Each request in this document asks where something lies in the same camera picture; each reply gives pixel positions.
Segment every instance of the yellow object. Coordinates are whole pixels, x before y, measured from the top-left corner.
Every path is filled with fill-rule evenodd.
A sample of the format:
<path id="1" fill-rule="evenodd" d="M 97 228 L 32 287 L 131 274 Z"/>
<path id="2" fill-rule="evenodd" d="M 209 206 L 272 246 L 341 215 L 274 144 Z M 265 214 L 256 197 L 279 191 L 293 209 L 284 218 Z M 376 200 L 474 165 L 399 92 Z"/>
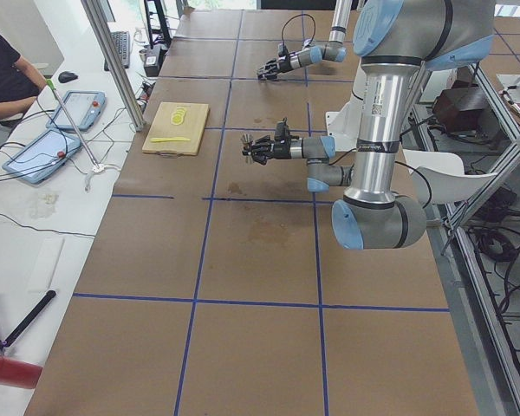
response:
<path id="1" fill-rule="evenodd" d="M 143 153 L 196 155 L 209 110 L 208 104 L 161 102 L 142 146 Z M 181 115 L 184 122 L 173 124 L 174 115 Z"/>
<path id="2" fill-rule="evenodd" d="M 188 137 L 175 136 L 175 137 L 152 137 L 151 143 L 163 143 L 165 141 L 191 141 Z"/>

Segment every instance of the black t-shirt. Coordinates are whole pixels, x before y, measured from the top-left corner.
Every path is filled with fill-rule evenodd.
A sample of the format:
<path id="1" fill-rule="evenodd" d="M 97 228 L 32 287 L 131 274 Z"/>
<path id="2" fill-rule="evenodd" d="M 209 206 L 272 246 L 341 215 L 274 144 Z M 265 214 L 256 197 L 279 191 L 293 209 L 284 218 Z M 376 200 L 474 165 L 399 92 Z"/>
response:
<path id="1" fill-rule="evenodd" d="M 13 66 L 19 57 L 19 52 L 0 36 L 0 102 L 38 95 L 38 87 Z"/>

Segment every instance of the black computer mouse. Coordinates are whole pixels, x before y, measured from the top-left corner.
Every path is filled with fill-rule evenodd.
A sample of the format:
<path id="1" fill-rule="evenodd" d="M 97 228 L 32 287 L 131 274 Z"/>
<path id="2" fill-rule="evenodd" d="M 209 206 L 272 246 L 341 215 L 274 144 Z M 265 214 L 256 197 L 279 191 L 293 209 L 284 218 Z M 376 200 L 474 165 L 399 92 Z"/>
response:
<path id="1" fill-rule="evenodd" d="M 79 78 L 79 75 L 69 71 L 63 71 L 58 75 L 58 81 L 62 84 L 76 80 L 77 78 Z"/>

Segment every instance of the robotic arm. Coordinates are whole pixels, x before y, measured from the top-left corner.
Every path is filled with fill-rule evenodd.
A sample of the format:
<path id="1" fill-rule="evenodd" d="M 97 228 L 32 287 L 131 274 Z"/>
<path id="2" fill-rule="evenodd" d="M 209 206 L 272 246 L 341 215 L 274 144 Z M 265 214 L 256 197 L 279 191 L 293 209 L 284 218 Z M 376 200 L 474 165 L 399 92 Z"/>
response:
<path id="1" fill-rule="evenodd" d="M 434 71 L 486 57 L 494 6 L 493 0 L 370 0 L 364 6 L 354 31 L 354 52 L 367 75 L 360 137 L 354 170 L 347 171 L 350 185 L 332 210 L 343 247 L 405 247 L 424 233 L 418 202 L 391 191 L 408 87 L 422 62 Z M 248 146 L 253 154 L 254 145 Z"/>
<path id="2" fill-rule="evenodd" d="M 343 42 L 352 5 L 353 0 L 337 0 L 331 33 L 327 42 L 316 45 L 314 39 L 307 39 L 298 52 L 289 52 L 285 43 L 280 43 L 277 58 L 266 62 L 258 69 L 258 79 L 273 81 L 277 79 L 277 74 L 307 67 L 320 61 L 343 62 L 346 54 Z"/>

